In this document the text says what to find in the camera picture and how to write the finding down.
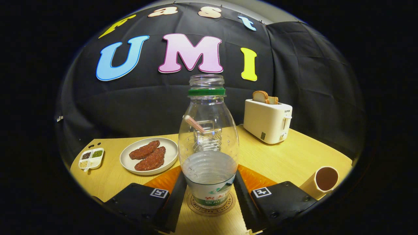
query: coaster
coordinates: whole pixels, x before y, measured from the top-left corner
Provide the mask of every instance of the coaster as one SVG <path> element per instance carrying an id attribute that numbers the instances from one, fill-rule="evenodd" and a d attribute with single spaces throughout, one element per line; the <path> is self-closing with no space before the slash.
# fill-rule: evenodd
<path id="1" fill-rule="evenodd" d="M 223 207 L 214 210 L 209 210 L 200 207 L 194 200 L 191 193 L 187 197 L 187 205 L 189 206 L 189 208 L 197 214 L 204 216 L 218 216 L 228 213 L 230 210 L 232 210 L 232 208 L 234 208 L 235 203 L 237 203 L 237 198 L 233 194 L 231 194 L 231 192 L 228 194 L 226 204 Z"/>

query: letter i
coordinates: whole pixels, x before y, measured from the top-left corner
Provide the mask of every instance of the letter i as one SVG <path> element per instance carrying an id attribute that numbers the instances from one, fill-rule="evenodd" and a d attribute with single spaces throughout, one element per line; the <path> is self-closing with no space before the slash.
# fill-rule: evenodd
<path id="1" fill-rule="evenodd" d="M 244 54 L 244 71 L 241 73 L 241 77 L 255 82 L 257 81 L 257 75 L 255 74 L 255 58 L 257 54 L 245 47 L 242 47 L 241 51 Z"/>

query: pink letter m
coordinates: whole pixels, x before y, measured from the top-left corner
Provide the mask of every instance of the pink letter m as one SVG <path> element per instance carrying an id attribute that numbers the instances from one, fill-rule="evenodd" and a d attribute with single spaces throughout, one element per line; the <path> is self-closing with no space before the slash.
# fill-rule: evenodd
<path id="1" fill-rule="evenodd" d="M 162 73 L 174 73 L 181 70 L 181 65 L 177 63 L 177 53 L 183 60 L 186 68 L 191 71 L 203 55 L 199 70 L 206 73 L 221 73 L 224 68 L 219 64 L 219 44 L 221 39 L 205 36 L 200 42 L 193 46 L 186 35 L 172 33 L 164 35 L 167 40 L 167 50 L 164 63 L 158 67 Z"/>

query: bottle label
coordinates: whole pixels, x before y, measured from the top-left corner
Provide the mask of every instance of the bottle label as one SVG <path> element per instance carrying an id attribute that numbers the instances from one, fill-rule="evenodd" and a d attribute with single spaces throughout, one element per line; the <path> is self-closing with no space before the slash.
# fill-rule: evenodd
<path id="1" fill-rule="evenodd" d="M 198 184 L 187 177 L 186 182 L 197 203 L 212 207 L 221 205 L 226 201 L 234 179 L 235 174 L 228 180 L 219 184 Z"/>

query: clear plastic bottle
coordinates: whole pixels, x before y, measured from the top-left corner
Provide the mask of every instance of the clear plastic bottle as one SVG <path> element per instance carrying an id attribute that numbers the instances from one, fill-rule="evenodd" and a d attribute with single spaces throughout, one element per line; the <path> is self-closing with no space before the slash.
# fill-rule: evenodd
<path id="1" fill-rule="evenodd" d="M 224 103 L 223 76 L 190 77 L 190 105 L 178 133 L 179 159 L 195 201 L 205 209 L 222 207 L 238 166 L 238 133 Z"/>

